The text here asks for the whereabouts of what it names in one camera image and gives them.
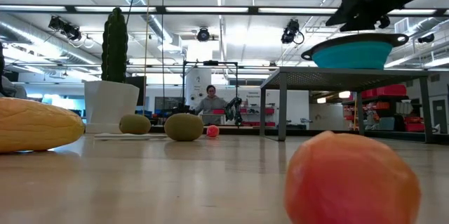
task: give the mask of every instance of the white pot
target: white pot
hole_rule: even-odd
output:
[[[139,88],[111,81],[84,83],[86,133],[120,133],[120,119],[134,114]]]

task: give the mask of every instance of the white cylinder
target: white cylinder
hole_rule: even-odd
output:
[[[212,72],[210,69],[193,69],[185,77],[186,104],[195,108],[201,100],[208,94],[206,88],[212,82]]]

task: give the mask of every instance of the teal bowl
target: teal bowl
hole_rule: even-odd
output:
[[[391,50],[408,40],[404,34],[356,34],[324,41],[301,57],[323,68],[382,70]]]

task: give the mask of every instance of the ceiling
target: ceiling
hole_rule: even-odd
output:
[[[150,6],[217,6],[219,0],[149,0]],[[313,6],[313,7],[338,7],[341,0],[220,0],[223,6]],[[0,0],[0,4],[34,4],[34,5],[98,5],[98,6],[123,6],[128,3],[126,0]],[[449,0],[416,0],[409,3],[406,7],[410,8],[449,8]],[[52,35],[53,32],[48,28],[51,15],[47,13],[14,13],[14,17],[30,26],[39,28],[42,31]],[[95,41],[92,48],[81,46],[80,49],[101,57],[102,31],[107,15],[98,14],[59,14],[59,16],[80,27],[85,35]],[[220,39],[220,19],[217,15],[158,15],[163,28],[170,33],[180,35],[184,45],[194,42],[194,33],[192,30],[198,30],[200,27],[207,27],[211,34]],[[278,65],[299,65],[301,63],[300,54],[308,48],[335,37],[347,35],[341,34],[338,27],[324,27],[326,18],[297,16],[302,31],[305,35],[303,45],[294,47],[293,45],[283,45],[281,35],[283,28],[287,25],[291,16],[266,16],[266,15],[226,15],[224,19],[224,41],[226,46],[226,57],[229,61],[237,61],[247,65],[266,65],[269,61],[276,61]],[[392,18],[392,24],[387,29],[376,30],[376,32],[394,32],[394,23],[402,18]],[[145,21],[139,15],[131,15],[128,23],[128,33],[130,39],[128,42],[128,57],[143,58],[147,54],[148,58],[161,60],[162,54],[157,48],[158,41],[147,40],[147,26]],[[62,40],[66,39],[59,34],[55,36]],[[213,59],[220,60],[219,42],[213,45]],[[396,58],[409,53],[405,49],[402,53],[397,53]],[[165,58],[171,62],[181,63],[183,57],[180,54],[166,53]]]

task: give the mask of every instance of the person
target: person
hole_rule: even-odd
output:
[[[206,88],[208,95],[199,103],[198,107],[195,107],[195,113],[199,114],[203,111],[203,114],[213,114],[215,109],[224,109],[227,102],[222,98],[216,96],[215,86],[210,85]],[[203,123],[205,125],[220,125],[220,116],[203,116]]]

